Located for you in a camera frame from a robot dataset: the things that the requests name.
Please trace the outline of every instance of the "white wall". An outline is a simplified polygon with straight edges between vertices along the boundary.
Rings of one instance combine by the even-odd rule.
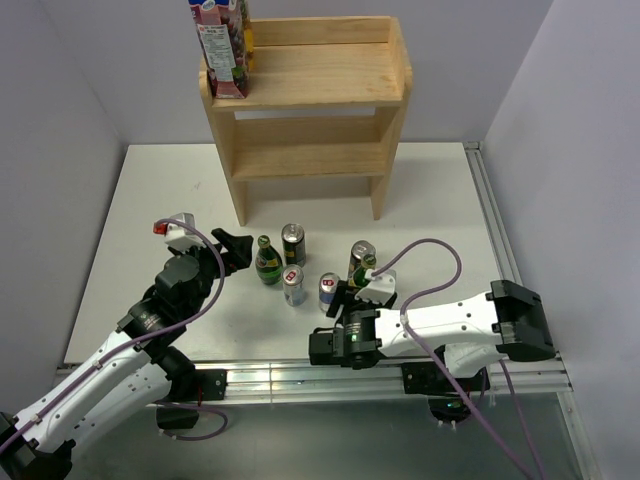
[[[37,1],[2,2],[0,45],[0,411],[15,412],[51,387],[123,152]]]
[[[415,80],[403,137],[481,140],[552,0],[249,1],[255,18],[400,17]],[[42,3],[126,142],[212,141],[187,0]]]
[[[640,451],[640,3],[555,0],[486,138],[605,478]]]

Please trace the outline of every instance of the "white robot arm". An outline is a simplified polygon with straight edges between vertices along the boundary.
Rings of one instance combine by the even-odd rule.
[[[539,295],[513,282],[492,282],[490,291],[458,302],[409,309],[403,319],[400,310],[391,310],[395,273],[368,272],[367,278],[370,283],[359,291],[340,282],[327,313],[337,319],[335,327],[309,336],[311,364],[361,369],[421,352],[403,328],[405,320],[433,350],[444,347],[443,360],[456,378],[474,377],[506,357],[555,357]]]
[[[194,223],[192,215],[179,214],[156,224],[174,256],[143,299],[56,388],[15,416],[0,413],[0,467],[12,480],[63,479],[72,450],[149,403],[197,392],[195,366],[171,343],[214,303],[220,288],[203,307],[216,278],[249,267],[253,238],[216,229],[213,245],[191,233]]]

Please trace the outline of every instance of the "can with red logo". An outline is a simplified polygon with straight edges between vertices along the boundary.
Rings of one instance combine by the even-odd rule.
[[[297,307],[304,303],[305,293],[302,287],[303,280],[304,273],[298,265],[289,265],[282,272],[284,299],[292,307]]]
[[[336,290],[338,289],[338,282],[340,281],[340,277],[333,272],[325,273],[320,277],[320,282],[318,283],[318,290],[320,296],[320,310],[323,312],[327,312],[329,307],[331,306],[331,302],[333,301],[333,297],[336,294]]]

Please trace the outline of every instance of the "juice carton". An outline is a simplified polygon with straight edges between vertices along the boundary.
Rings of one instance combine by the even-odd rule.
[[[247,11],[245,2],[189,0],[216,98],[247,96],[249,62],[242,22],[242,10]]]
[[[255,62],[253,60],[253,28],[251,27],[248,2],[249,0],[240,0],[240,11],[242,12],[242,26],[244,27],[244,41],[247,44],[249,71],[251,71],[255,68]]]

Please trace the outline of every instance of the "soda can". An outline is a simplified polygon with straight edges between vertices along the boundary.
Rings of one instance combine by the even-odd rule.
[[[282,249],[287,265],[304,267],[307,251],[304,244],[304,228],[297,223],[289,223],[282,229]]]
[[[366,240],[358,240],[353,244],[353,247],[351,247],[351,257],[349,258],[349,274],[347,275],[347,280],[353,276],[353,272],[360,266],[364,256],[369,253],[375,255],[376,247]]]
[[[325,273],[320,277],[318,290],[320,295],[320,310],[327,312],[338,289],[340,277],[333,272]]]
[[[298,265],[289,265],[282,272],[282,288],[284,290],[284,299],[292,307],[302,305],[305,300],[304,288],[302,282],[304,273]]]

